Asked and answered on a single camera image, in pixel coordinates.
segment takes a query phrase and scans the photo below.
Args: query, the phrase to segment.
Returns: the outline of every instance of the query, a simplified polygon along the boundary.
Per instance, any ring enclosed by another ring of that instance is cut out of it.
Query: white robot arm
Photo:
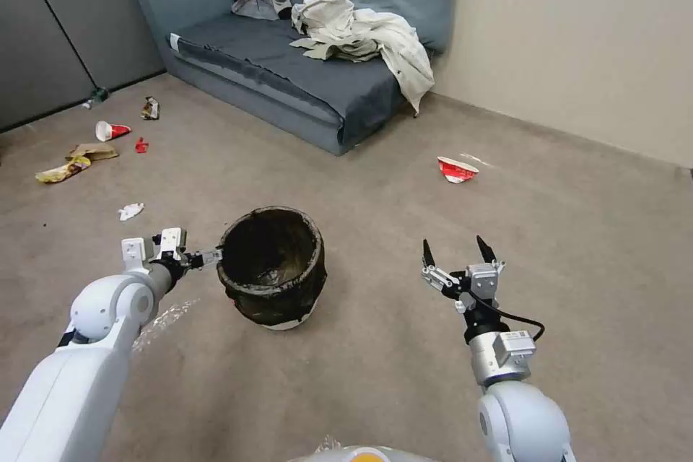
[[[190,268],[221,251],[186,255],[181,228],[162,231],[150,262],[143,238],[123,240],[126,270],[87,285],[56,350],[29,376],[0,429],[6,462],[98,460],[128,376],[130,353],[159,302]]]
[[[522,383],[530,376],[529,359],[535,340],[544,333],[538,321],[498,309],[495,294],[504,262],[476,237],[484,263],[448,274],[433,261],[424,240],[422,277],[446,297],[455,300],[464,316],[464,339],[471,349],[471,366],[483,396],[479,399],[479,425],[496,462],[575,462],[565,415],[539,389]],[[513,331],[501,317],[539,327],[530,336]]]

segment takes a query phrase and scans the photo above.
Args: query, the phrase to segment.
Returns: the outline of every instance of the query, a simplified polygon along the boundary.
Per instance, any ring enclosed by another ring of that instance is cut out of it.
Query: beige wall
[[[435,91],[693,166],[693,0],[457,0]]]

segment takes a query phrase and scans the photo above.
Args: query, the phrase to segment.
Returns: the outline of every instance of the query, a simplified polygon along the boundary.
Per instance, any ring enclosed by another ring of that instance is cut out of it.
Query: dirty bucket
[[[246,318],[288,330],[310,316],[327,273],[323,238],[308,215],[281,206],[256,209],[227,229],[219,247],[219,280]]]

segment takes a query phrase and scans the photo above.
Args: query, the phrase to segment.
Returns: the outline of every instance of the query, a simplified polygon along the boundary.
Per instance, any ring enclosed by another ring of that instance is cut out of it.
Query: black cable
[[[539,338],[540,338],[541,336],[544,335],[544,331],[546,330],[546,327],[544,326],[544,324],[543,324],[542,322],[540,322],[540,321],[535,321],[535,320],[531,320],[531,319],[529,319],[529,318],[523,318],[522,316],[518,316],[518,315],[515,315],[515,314],[510,314],[510,313],[507,313],[507,312],[503,312],[502,310],[497,309],[497,308],[494,307],[493,305],[489,305],[488,303],[486,303],[485,301],[483,301],[479,296],[475,295],[475,294],[474,294],[474,291],[472,291],[472,290],[469,290],[469,294],[474,298],[474,300],[475,300],[478,304],[480,304],[481,306],[487,308],[488,310],[492,310],[493,312],[495,312],[495,313],[498,314],[498,315],[503,316],[504,318],[511,319],[511,320],[513,320],[513,321],[519,321],[519,322],[521,322],[521,323],[527,323],[527,324],[529,324],[529,325],[534,325],[535,327],[539,327],[539,332],[537,332],[536,334],[534,334],[534,337],[532,338],[534,341],[538,341]]]

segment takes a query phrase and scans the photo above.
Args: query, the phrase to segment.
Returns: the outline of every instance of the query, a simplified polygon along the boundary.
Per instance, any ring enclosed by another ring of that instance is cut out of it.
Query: beige carpet
[[[161,121],[139,118],[145,95]],[[531,381],[564,409],[578,460],[689,461],[690,173],[435,96],[422,112],[333,157],[162,76],[0,135],[0,414],[81,288],[121,270],[121,238],[182,226],[204,248],[283,204],[325,239],[313,317],[266,331],[213,270],[189,274],[138,343],[103,460],[284,462],[327,434],[490,460],[463,320],[419,278],[424,236],[455,269],[479,260],[480,233],[508,263],[502,307],[546,323]],[[93,141],[99,119],[134,127],[114,142],[121,157],[61,185],[34,180]],[[489,165],[454,186],[435,158],[460,153]],[[131,202],[144,212],[119,222]]]

